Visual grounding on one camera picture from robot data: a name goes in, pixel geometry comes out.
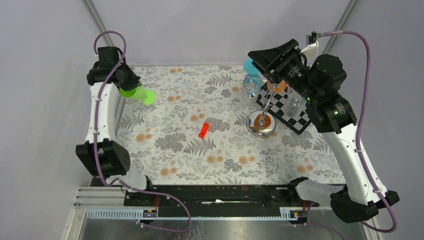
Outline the green wine glass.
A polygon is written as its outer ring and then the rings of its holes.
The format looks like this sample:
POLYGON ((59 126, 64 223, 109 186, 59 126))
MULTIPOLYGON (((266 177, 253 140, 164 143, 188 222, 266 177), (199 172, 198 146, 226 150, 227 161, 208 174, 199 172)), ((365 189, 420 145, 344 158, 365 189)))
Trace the green wine glass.
POLYGON ((131 100, 139 100, 145 106, 152 105, 156 100, 156 95, 154 91, 149 89, 144 89, 142 85, 137 86, 136 88, 130 91, 125 91, 122 88, 120 88, 119 93, 124 98, 131 99, 131 100))

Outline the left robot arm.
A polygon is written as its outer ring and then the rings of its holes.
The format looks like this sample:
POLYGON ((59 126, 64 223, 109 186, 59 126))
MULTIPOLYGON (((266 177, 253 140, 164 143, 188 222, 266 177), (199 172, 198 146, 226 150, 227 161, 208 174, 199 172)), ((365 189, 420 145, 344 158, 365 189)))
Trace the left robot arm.
POLYGON ((136 199, 148 206, 155 200, 150 181, 131 166, 128 150, 116 141, 120 88, 135 89, 140 86, 140 77, 126 64, 118 47, 99 47, 97 55, 98 61, 86 76, 91 100, 88 132, 84 143, 75 147, 75 153, 93 177, 104 180, 107 186, 122 185, 136 192, 136 199))

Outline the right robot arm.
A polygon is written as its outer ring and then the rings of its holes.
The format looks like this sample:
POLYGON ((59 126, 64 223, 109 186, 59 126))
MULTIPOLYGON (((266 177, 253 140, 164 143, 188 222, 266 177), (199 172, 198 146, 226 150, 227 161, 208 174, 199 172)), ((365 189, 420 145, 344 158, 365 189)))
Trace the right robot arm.
POLYGON ((379 179, 356 136, 359 126, 355 113, 338 92, 347 77, 343 64, 336 56, 321 54, 306 67, 301 53, 298 42, 291 39, 278 47, 250 51, 248 56, 269 82, 286 82, 305 100, 306 114, 332 150, 345 185, 300 177, 290 182, 287 201, 293 206, 304 201, 328 206, 345 223, 372 219, 400 198, 379 179))

